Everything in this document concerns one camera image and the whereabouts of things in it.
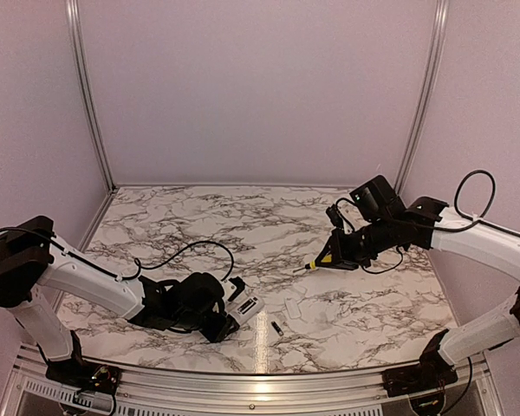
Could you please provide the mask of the white remote control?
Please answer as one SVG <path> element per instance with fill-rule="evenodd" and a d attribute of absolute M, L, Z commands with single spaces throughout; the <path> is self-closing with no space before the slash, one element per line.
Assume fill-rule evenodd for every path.
<path fill-rule="evenodd" d="M 236 305 L 229 311 L 228 315 L 232 317 L 239 326 L 243 326 L 264 306 L 262 298 L 254 295 L 246 296 L 242 300 L 237 301 Z"/>

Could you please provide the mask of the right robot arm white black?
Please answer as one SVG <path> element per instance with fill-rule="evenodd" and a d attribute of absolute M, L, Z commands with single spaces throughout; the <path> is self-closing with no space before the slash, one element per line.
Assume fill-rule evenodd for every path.
<path fill-rule="evenodd" d="M 456 254 L 484 264 L 518 281 L 516 293 L 465 325 L 438 332 L 418 363 L 383 372 L 388 396 L 423 392 L 457 381 L 456 365 L 475 354 L 520 337 L 520 232 L 467 215 L 456 205 L 420 197 L 405 206 L 387 179 L 378 175 L 351 191 L 347 202 L 367 221 L 356 230 L 338 205 L 326 214 L 334 226 L 326 244 L 306 270 L 366 269 L 390 249 L 412 246 Z"/>

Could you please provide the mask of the yellow handled screwdriver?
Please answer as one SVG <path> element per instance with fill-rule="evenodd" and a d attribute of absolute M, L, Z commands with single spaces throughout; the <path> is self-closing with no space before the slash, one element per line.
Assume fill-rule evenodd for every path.
<path fill-rule="evenodd" d="M 293 273 L 298 273 L 302 271 L 308 271 L 308 270 L 317 270 L 320 268 L 328 268 L 332 263 L 332 256 L 326 255 L 323 256 L 321 259 L 315 259 L 309 263 L 306 263 L 301 268 L 292 270 Z"/>

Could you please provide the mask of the white battery compartment cover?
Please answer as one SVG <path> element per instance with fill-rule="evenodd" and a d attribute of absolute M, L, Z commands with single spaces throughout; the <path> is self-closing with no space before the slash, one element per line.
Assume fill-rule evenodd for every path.
<path fill-rule="evenodd" d="M 290 319 L 299 319 L 301 317 L 302 314 L 295 299 L 286 298 L 284 303 Z"/>

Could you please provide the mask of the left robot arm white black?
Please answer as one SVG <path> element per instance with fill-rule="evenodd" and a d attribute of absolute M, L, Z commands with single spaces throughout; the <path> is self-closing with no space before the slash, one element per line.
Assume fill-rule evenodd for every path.
<path fill-rule="evenodd" d="M 137 273 L 106 270 L 54 233 L 50 218 L 37 216 L 0 228 L 0 308 L 7 309 L 34 340 L 52 373 L 75 386 L 92 378 L 74 331 L 51 308 L 41 287 L 94 303 L 130 324 L 176 334 L 199 332 L 223 341 L 246 321 L 237 312 L 244 284 L 194 272 L 182 281 L 154 281 Z"/>

